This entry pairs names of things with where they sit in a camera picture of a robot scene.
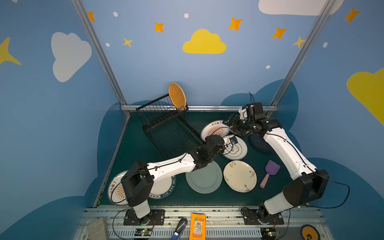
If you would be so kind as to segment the white plate orange sunburst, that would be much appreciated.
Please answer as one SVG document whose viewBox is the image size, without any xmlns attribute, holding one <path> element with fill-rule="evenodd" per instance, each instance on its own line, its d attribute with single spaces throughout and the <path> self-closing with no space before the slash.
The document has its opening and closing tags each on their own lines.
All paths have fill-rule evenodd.
<svg viewBox="0 0 384 240">
<path fill-rule="evenodd" d="M 217 120 L 209 123 L 201 132 L 201 139 L 205 142 L 206 137 L 210 135 L 218 135 L 222 138 L 228 135 L 230 128 L 223 124 L 223 120 Z"/>
</svg>

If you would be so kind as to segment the large plain green plate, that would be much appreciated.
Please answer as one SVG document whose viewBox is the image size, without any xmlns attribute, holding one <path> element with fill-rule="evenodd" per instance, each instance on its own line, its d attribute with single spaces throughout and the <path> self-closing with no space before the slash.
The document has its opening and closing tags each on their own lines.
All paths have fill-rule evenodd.
<svg viewBox="0 0 384 240">
<path fill-rule="evenodd" d="M 186 180 L 197 193 L 210 194 L 220 187 L 223 173 L 219 164 L 212 161 L 202 169 L 186 173 Z"/>
</svg>

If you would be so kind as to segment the yellow woven wicker plate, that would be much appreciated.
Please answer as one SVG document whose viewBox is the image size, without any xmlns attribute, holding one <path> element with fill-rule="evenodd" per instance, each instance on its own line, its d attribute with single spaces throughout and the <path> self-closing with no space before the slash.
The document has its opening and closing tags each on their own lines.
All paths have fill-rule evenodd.
<svg viewBox="0 0 384 240">
<path fill-rule="evenodd" d="M 169 96 L 171 98 L 173 105 L 178 110 L 184 110 L 186 108 L 187 106 L 186 96 L 184 94 L 184 91 L 178 84 L 171 83 L 169 85 Z"/>
</svg>

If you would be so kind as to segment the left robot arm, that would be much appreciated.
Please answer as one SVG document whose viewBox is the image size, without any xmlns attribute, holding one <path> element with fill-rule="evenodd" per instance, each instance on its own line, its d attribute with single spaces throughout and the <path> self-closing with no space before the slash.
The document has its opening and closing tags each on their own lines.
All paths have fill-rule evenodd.
<svg viewBox="0 0 384 240">
<path fill-rule="evenodd" d="M 135 162 L 122 177 L 122 185 L 129 207 L 141 220 L 151 216 L 148 203 L 154 183 L 183 173 L 200 170 L 213 162 L 225 149 L 225 140 L 218 135 L 206 137 L 199 147 L 192 148 L 179 157 L 156 163 Z"/>
</svg>

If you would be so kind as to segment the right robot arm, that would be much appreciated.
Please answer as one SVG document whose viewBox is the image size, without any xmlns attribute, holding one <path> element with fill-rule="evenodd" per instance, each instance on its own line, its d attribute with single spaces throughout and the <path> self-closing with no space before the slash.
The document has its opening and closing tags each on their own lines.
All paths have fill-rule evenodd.
<svg viewBox="0 0 384 240">
<path fill-rule="evenodd" d="M 259 205 L 259 215 L 266 218 L 321 199 L 329 182 L 329 174 L 318 170 L 289 139 L 275 118 L 266 116 L 261 103 L 252 103 L 223 120 L 234 134 L 246 137 L 258 134 L 279 156 L 292 182 L 282 192 Z"/>
</svg>

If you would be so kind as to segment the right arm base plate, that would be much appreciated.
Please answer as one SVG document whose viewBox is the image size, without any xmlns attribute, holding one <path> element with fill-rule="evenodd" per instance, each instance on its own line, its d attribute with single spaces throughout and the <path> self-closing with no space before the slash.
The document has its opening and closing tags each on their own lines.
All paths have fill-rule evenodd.
<svg viewBox="0 0 384 240">
<path fill-rule="evenodd" d="M 242 208 L 240 213 L 243 216 L 245 225 L 283 225 L 282 214 L 270 215 L 264 209 Z"/>
</svg>

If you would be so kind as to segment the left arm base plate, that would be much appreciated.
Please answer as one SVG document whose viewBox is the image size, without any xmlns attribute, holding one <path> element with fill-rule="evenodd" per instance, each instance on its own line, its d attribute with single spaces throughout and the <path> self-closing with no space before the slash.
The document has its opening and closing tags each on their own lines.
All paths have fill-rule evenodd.
<svg viewBox="0 0 384 240">
<path fill-rule="evenodd" d="M 129 209 L 125 214 L 124 226 L 163 226 L 165 210 L 151 210 L 151 212 L 139 219 L 134 209 Z"/>
</svg>

